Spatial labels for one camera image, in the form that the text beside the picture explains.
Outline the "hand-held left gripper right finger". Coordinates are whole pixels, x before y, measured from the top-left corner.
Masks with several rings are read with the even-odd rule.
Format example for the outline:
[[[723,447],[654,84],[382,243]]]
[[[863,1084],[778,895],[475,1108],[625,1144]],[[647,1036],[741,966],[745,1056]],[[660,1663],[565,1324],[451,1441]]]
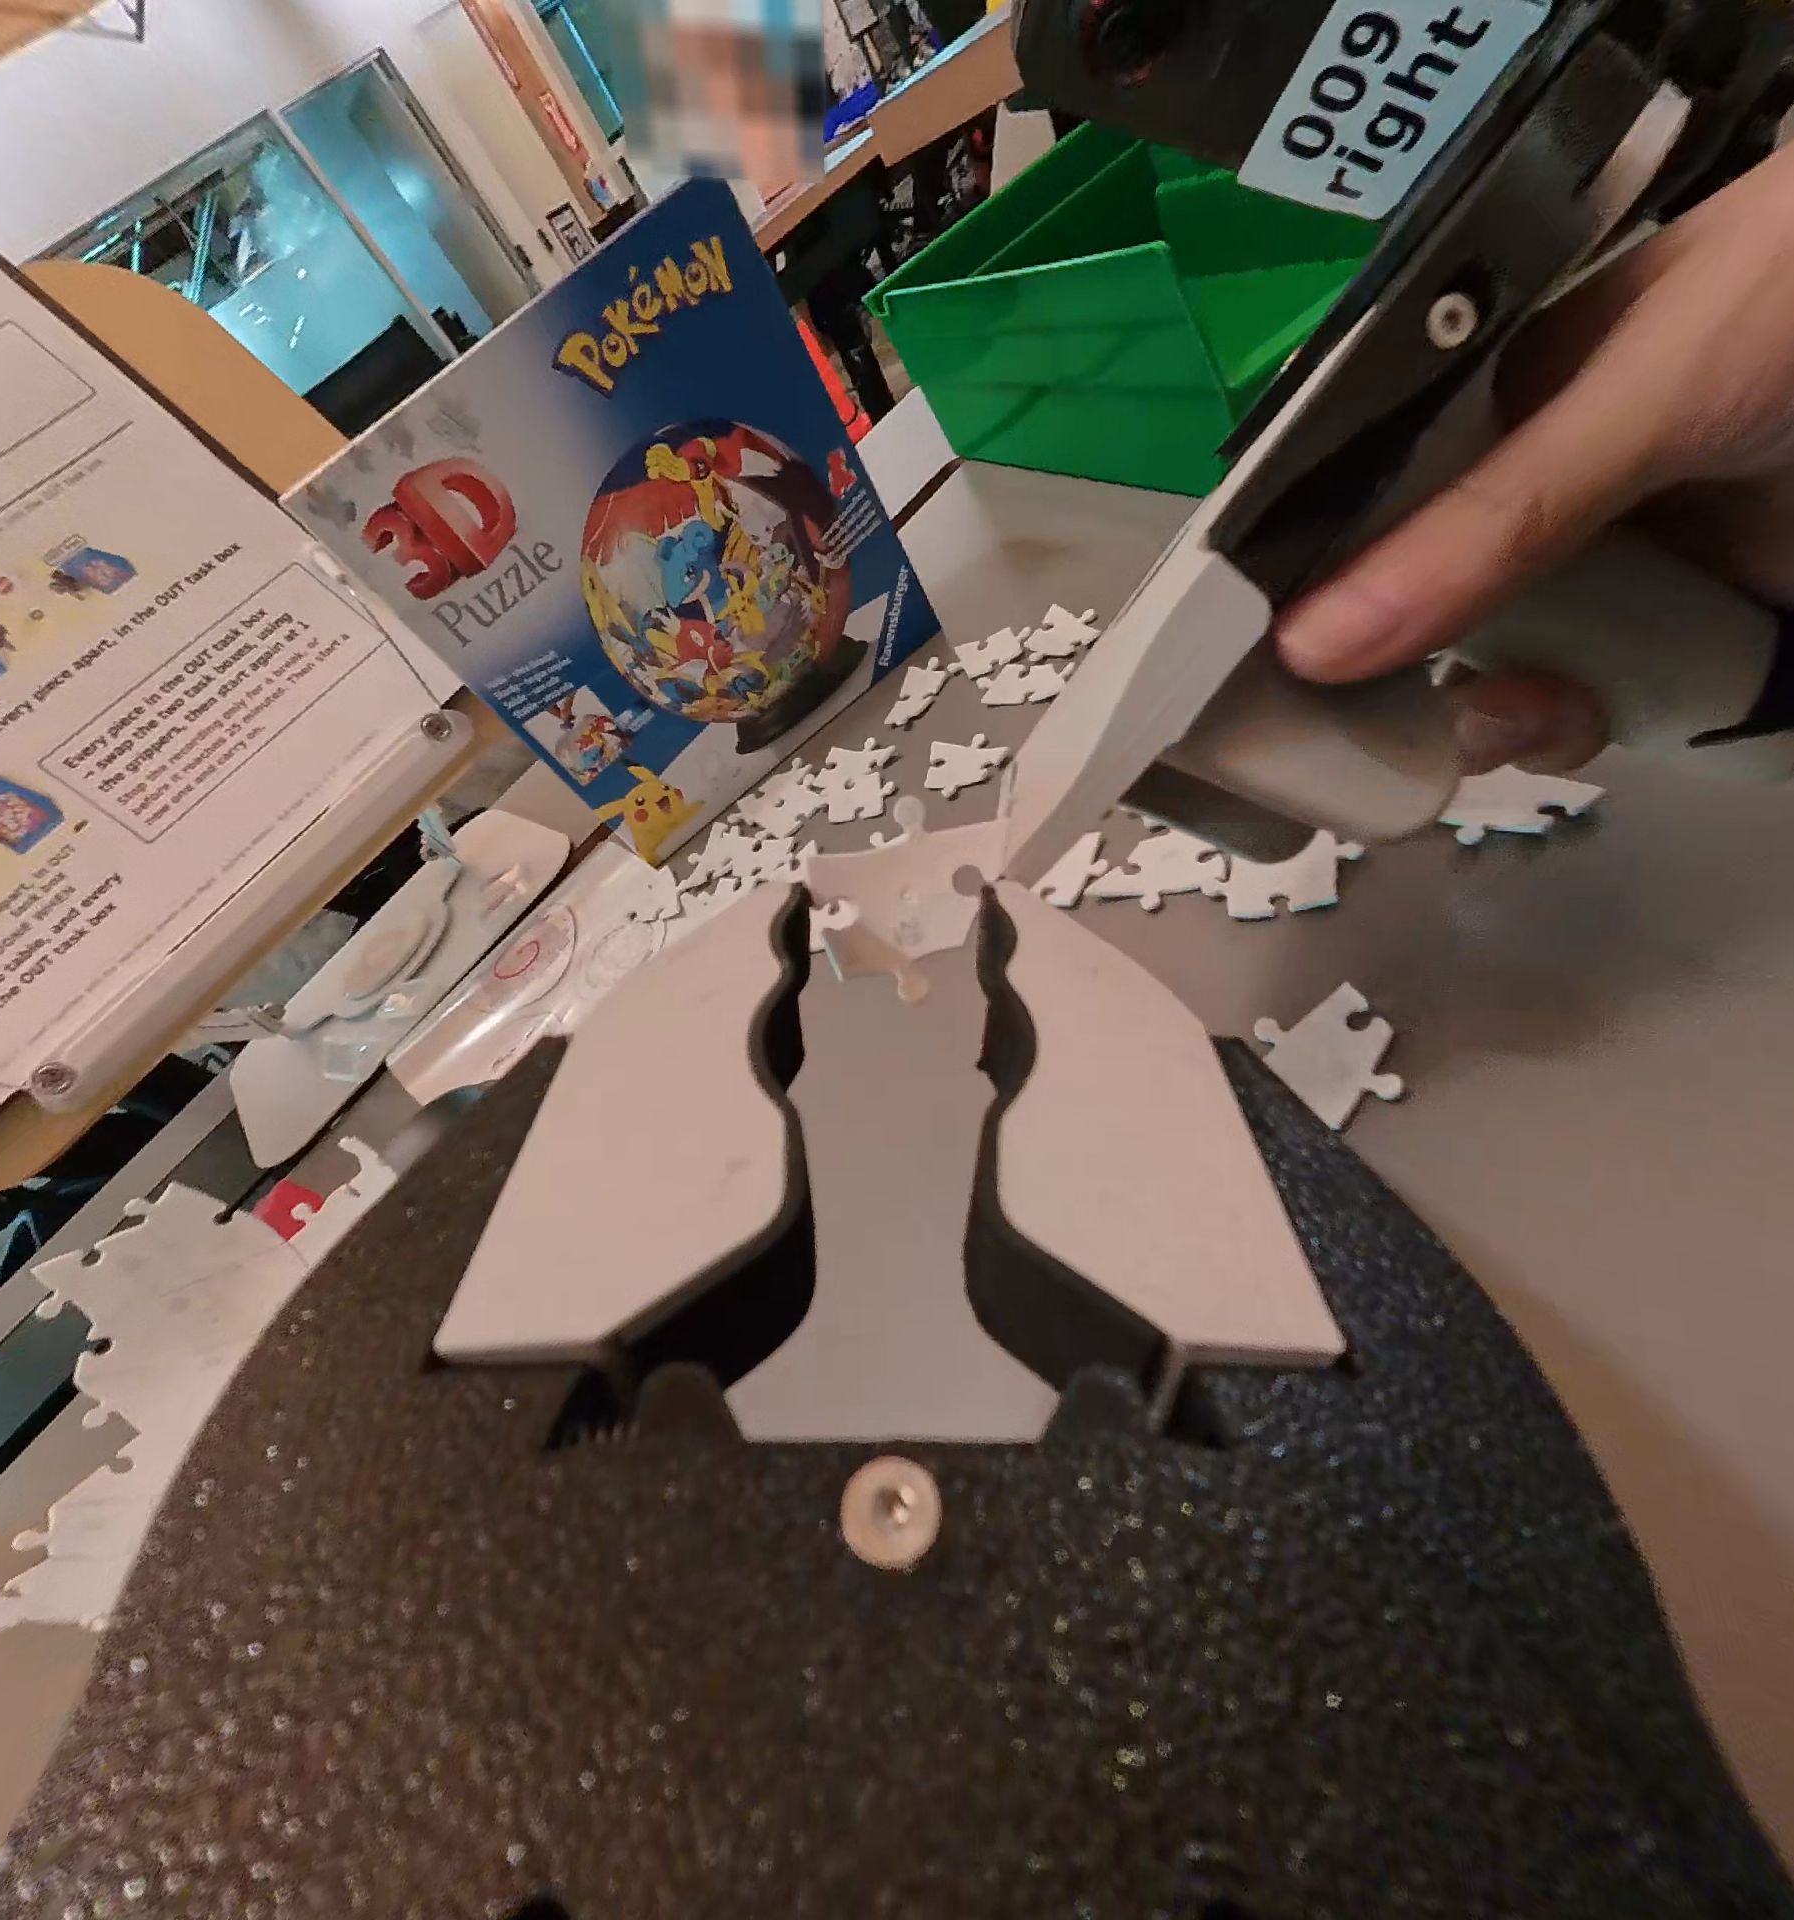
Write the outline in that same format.
[[[979,908],[977,1319],[1034,1374],[1326,1366],[1346,1355],[1215,1036],[1028,884]]]

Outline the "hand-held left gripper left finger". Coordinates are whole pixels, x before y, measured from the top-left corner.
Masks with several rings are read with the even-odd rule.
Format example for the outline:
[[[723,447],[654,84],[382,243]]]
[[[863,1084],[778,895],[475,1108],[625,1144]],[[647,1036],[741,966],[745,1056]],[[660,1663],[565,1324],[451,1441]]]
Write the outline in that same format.
[[[810,1197],[768,1034],[810,974],[810,890],[772,881],[667,943],[576,1023],[432,1351],[631,1361]]]

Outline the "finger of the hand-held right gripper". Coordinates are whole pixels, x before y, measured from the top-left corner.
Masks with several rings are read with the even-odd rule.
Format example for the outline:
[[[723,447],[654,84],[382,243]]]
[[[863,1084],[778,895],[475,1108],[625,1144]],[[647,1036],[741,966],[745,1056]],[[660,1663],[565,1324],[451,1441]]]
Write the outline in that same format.
[[[1003,876],[1034,881],[1174,746],[1269,635],[1263,587],[1190,515],[1007,770]]]
[[[1239,667],[1136,778],[1133,807],[1275,862],[1316,828],[1380,845],[1433,827],[1462,762],[1453,706],[1426,667],[1344,685]]]

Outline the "white puzzle piece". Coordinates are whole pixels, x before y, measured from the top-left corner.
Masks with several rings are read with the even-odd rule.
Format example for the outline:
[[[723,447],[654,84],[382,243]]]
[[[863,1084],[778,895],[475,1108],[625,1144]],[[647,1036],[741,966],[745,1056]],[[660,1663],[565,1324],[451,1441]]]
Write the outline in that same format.
[[[924,959],[963,948],[984,887],[1003,872],[1007,823],[931,827],[924,799],[900,798],[894,824],[863,852],[810,855],[810,949],[840,980],[885,974],[899,1002],[919,1003]]]

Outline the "partly built puzzle ball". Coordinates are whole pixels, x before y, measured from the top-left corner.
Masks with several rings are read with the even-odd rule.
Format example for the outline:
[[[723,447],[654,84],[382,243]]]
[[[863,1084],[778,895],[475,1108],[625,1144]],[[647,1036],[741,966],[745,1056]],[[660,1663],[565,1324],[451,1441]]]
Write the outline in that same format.
[[[395,1187],[398,1169],[363,1138],[342,1148],[356,1172],[318,1207],[292,1211],[293,1235],[251,1211],[170,1181],[133,1198],[128,1223],[84,1253],[39,1267],[35,1319],[74,1308],[105,1351],[86,1351],[74,1385],[93,1402],[88,1427],[118,1421],[112,1462],[68,1487],[46,1520],[13,1539],[42,1559],[0,1583],[0,1630],[20,1624],[105,1629],[164,1495],[259,1337],[353,1226]]]

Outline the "puzzle instruction leaflet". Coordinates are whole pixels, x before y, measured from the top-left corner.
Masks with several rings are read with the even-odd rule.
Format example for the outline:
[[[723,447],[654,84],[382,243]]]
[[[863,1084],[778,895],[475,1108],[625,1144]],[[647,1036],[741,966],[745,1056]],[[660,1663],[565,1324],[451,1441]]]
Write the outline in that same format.
[[[681,900],[669,872],[604,850],[553,887],[392,1048],[392,1079],[422,1104],[500,1081],[537,1042],[565,1036],[628,971],[660,953]]]

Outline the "pile of white puzzle pieces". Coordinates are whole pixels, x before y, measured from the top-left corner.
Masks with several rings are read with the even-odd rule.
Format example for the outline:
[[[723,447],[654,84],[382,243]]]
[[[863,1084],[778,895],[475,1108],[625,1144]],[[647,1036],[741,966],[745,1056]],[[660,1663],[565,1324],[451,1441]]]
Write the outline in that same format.
[[[957,665],[974,674],[984,703],[1050,702],[1098,635],[1093,610],[1076,612],[1055,602],[1038,628],[1005,628],[974,645],[958,645]],[[896,744],[869,737],[859,748],[834,746],[820,769],[794,762],[766,778],[693,855],[688,881],[666,876],[648,882],[648,900],[631,917],[645,932],[645,948],[683,939],[766,882],[806,881],[820,850],[800,844],[797,832],[818,815],[835,824],[877,820],[893,799],[894,828],[871,834],[869,854],[929,852],[957,868],[976,866],[979,855],[993,852],[999,832],[991,823],[929,827],[924,802],[889,778],[896,751]],[[1462,778],[1437,823],[1451,828],[1462,847],[1474,847],[1490,832],[1550,834],[1600,796],[1600,788],[1578,778],[1504,766]],[[1166,900],[1197,895],[1220,901],[1233,922],[1270,922],[1280,908],[1300,913],[1338,903],[1341,866],[1365,855],[1359,844],[1328,828],[1305,831],[1293,854],[1269,858],[1219,852],[1149,815],[1142,817],[1142,824],[1148,831],[1125,852],[1122,863],[1104,858],[1102,828],[1080,834],[1040,874],[1036,895],[1065,910],[1083,900],[1125,900],[1149,913]],[[1401,1094],[1401,1079],[1379,1069],[1391,1026],[1371,1017],[1366,1000],[1351,987],[1341,987],[1291,1031],[1257,1022],[1253,1033],[1269,1042],[1273,1059],[1296,1067],[1293,1086],[1330,1126],[1344,1126],[1366,1094]]]

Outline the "blue puzzle box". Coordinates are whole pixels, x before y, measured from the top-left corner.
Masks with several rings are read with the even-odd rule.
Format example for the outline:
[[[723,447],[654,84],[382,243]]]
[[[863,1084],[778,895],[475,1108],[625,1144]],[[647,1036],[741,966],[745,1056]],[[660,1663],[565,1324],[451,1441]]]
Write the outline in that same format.
[[[280,502],[652,866],[942,630],[710,177]]]

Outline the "person's right hand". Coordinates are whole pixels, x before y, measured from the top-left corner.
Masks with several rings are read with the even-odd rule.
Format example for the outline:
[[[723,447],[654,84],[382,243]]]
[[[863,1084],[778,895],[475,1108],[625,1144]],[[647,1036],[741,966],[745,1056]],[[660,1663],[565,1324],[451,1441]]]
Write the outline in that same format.
[[[1794,615],[1794,136],[1543,310],[1497,377],[1490,453],[1278,617],[1296,674],[1445,651],[1626,519]]]

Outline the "wooden background desk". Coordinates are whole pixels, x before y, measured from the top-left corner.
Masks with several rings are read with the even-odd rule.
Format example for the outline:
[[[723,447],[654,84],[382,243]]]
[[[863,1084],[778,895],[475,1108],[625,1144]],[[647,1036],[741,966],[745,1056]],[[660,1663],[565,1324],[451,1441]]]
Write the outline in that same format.
[[[818,179],[776,193],[751,231],[769,256],[791,243],[806,218],[823,210],[873,164],[896,165],[936,139],[957,132],[1022,89],[1013,47],[1013,4],[1000,2],[919,72],[882,97],[861,127],[834,143]]]

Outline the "green plastic bin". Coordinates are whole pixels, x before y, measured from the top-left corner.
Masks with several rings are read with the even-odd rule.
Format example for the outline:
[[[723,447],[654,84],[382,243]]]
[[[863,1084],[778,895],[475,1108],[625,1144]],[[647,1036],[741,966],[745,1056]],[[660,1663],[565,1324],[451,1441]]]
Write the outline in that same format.
[[[1083,122],[869,307],[957,455],[1201,496],[1376,234]]]

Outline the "clear plastic packaging tray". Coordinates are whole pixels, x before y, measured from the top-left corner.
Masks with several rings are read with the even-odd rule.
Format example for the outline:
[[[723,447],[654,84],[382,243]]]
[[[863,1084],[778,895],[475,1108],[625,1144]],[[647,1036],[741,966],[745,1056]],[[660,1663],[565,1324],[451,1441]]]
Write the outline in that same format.
[[[445,847],[428,854],[373,913],[436,894],[450,900],[450,930],[419,978],[367,1017],[327,1020],[336,951],[285,1002],[276,1029],[237,1054],[228,1079],[251,1162],[268,1169],[309,1147],[384,1067],[392,1048],[524,917],[570,855],[564,831],[500,807],[451,828]]]

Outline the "printed task sheet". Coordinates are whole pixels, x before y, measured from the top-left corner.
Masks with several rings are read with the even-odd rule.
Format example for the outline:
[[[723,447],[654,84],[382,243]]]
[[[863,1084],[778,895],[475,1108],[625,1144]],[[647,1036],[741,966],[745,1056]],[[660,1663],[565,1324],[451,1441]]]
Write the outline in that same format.
[[[0,260],[0,1108],[67,1100],[435,691],[297,524]]]

